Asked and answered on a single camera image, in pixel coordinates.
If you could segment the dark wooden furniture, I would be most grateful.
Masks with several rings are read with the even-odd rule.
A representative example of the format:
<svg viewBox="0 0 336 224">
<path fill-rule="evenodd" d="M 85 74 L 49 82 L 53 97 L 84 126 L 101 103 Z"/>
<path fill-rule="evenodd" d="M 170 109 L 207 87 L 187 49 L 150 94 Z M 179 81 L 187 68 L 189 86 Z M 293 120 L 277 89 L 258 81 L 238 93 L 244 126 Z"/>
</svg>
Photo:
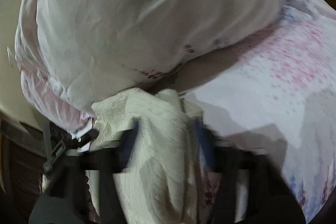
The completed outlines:
<svg viewBox="0 0 336 224">
<path fill-rule="evenodd" d="M 1 115 L 1 191 L 22 218 L 41 193 L 45 161 L 41 130 Z"/>
</svg>

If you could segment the cream cable-knit sweater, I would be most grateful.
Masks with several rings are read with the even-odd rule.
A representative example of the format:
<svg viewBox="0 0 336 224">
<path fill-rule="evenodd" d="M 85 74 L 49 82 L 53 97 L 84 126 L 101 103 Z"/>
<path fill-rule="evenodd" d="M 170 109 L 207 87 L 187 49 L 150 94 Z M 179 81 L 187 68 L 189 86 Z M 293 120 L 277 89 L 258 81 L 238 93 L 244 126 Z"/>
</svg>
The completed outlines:
<svg viewBox="0 0 336 224">
<path fill-rule="evenodd" d="M 139 133 L 129 168 L 114 175 L 129 223 L 196 223 L 198 160 L 193 134 L 197 105 L 173 89 L 151 95 L 139 88 L 125 90 L 92 105 L 98 138 L 91 149 L 117 140 L 139 119 Z"/>
</svg>

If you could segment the pink floral quilt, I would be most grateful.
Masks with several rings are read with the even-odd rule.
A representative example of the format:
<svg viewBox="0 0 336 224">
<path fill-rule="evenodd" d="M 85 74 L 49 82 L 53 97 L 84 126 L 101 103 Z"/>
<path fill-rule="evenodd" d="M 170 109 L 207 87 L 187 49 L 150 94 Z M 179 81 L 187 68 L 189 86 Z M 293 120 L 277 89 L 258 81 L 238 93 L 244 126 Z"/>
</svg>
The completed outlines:
<svg viewBox="0 0 336 224">
<path fill-rule="evenodd" d="M 15 59 L 26 100 L 77 131 L 91 106 L 273 23 L 280 0 L 22 0 Z"/>
</svg>

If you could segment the floral bed sheet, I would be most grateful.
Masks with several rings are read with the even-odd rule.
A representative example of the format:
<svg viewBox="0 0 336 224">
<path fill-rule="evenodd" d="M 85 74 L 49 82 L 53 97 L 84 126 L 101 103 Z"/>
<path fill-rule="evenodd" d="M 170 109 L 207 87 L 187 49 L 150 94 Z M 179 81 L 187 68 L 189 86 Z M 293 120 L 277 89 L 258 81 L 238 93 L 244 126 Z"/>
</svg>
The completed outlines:
<svg viewBox="0 0 336 224">
<path fill-rule="evenodd" d="M 185 98 L 220 136 L 266 150 L 311 223 L 335 189 L 335 10 L 282 1 L 279 23 L 216 52 L 233 64 Z"/>
</svg>

